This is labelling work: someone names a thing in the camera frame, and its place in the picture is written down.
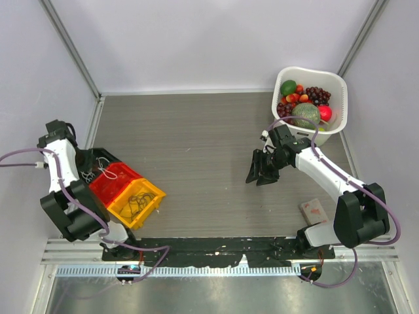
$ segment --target green fruit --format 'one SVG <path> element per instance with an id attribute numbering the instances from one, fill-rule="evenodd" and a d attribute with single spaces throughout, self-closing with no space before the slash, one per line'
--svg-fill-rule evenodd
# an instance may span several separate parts
<path id="1" fill-rule="evenodd" d="M 316 124 L 320 123 L 319 109 L 311 103 L 300 103 L 293 109 L 293 112 L 291 114 L 293 116 L 301 116 L 303 118 L 310 119 Z M 313 124 L 304 120 L 294 119 L 294 123 L 296 126 L 299 126 L 300 128 L 311 129 L 311 130 L 315 129 Z"/>
<path id="2" fill-rule="evenodd" d="M 282 83 L 280 92 L 282 96 L 288 96 L 295 93 L 297 89 L 297 83 L 294 80 L 286 80 Z"/>

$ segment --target red plastic tray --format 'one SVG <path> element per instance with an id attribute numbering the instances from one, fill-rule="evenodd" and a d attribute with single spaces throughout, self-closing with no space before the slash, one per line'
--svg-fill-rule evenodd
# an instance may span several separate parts
<path id="1" fill-rule="evenodd" d="M 111 173 L 101 173 L 92 183 L 89 188 L 101 200 L 101 202 L 108 207 L 118 195 L 125 190 L 125 188 L 135 179 L 140 179 L 142 176 L 132 170 L 123 162 L 114 162 L 106 168 Z"/>

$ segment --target apple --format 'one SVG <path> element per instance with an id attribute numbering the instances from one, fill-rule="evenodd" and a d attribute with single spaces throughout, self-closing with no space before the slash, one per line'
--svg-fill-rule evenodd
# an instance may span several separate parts
<path id="1" fill-rule="evenodd" d="M 306 103 L 308 101 L 308 95 L 307 94 L 303 94 L 300 96 L 300 102 L 302 103 Z"/>
<path id="2" fill-rule="evenodd" d="M 319 112 L 320 112 L 320 119 L 323 121 L 329 121 L 332 117 L 332 109 L 328 106 L 319 106 Z"/>
<path id="3" fill-rule="evenodd" d="M 301 84 L 297 85 L 297 89 L 295 90 L 296 92 L 303 92 L 304 91 L 304 87 Z"/>
<path id="4" fill-rule="evenodd" d="M 287 97 L 285 97 L 285 99 L 289 102 L 289 103 L 294 103 L 295 102 L 295 96 L 293 94 L 288 95 Z"/>

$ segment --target robotic arm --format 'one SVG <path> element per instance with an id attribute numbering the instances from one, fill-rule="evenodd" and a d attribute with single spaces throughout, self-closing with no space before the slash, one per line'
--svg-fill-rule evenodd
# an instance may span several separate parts
<path id="1" fill-rule="evenodd" d="M 297 232 L 302 252 L 327 244 L 341 243 L 354 248 L 390 230 L 386 210 L 348 184 L 351 180 L 364 187 L 385 203 L 384 191 L 376 183 L 366 185 L 351 177 L 326 158 L 319 148 L 315 148 L 321 159 L 346 177 L 340 178 L 314 154 L 311 140 L 296 140 L 286 125 L 267 132 L 261 139 L 263 150 L 253 151 L 252 165 L 246 183 L 257 180 L 257 186 L 270 184 L 280 178 L 279 170 L 291 165 L 313 178 L 337 203 L 335 220 L 305 227 Z"/>
<path id="2" fill-rule="evenodd" d="M 81 150 L 77 147 L 75 134 L 70 132 L 69 125 L 63 121 L 49 122 L 46 129 L 48 134 L 39 139 L 37 146 L 51 150 L 57 155 L 67 192 L 108 225 L 107 240 L 136 246 L 137 241 L 131 230 L 110 221 L 109 213 L 101 201 L 79 178 L 80 171 L 92 169 L 93 155 L 91 151 Z M 41 207 L 66 240 L 73 242 L 76 239 L 83 241 L 89 237 L 97 237 L 101 241 L 99 234 L 104 233 L 102 225 L 82 209 L 69 207 L 69 200 L 62 192 L 58 182 L 55 158 L 50 153 L 44 152 L 43 154 L 45 163 L 49 167 L 51 182 L 49 194 L 41 198 Z M 120 245 L 101 243 L 101 246 L 115 258 L 131 260 L 139 255 L 137 251 Z"/>

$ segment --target gray floor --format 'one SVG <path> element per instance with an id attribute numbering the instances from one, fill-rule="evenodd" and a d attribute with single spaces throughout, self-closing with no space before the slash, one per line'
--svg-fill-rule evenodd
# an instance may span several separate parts
<path id="1" fill-rule="evenodd" d="M 352 263 L 324 265 L 321 282 L 337 283 L 348 276 Z M 150 278 L 132 286 L 110 288 L 115 278 L 57 278 L 49 314 L 390 314 L 397 313 L 379 262 L 360 263 L 357 275 L 340 288 L 324 289 L 297 277 Z"/>
<path id="2" fill-rule="evenodd" d="M 167 197 L 138 236 L 293 236 L 306 225 L 298 204 L 334 201 L 291 166 L 280 181 L 245 184 L 252 152 L 273 121 L 272 93 L 106 97 L 95 147 L 105 147 Z M 324 153 L 350 172 L 339 135 Z"/>

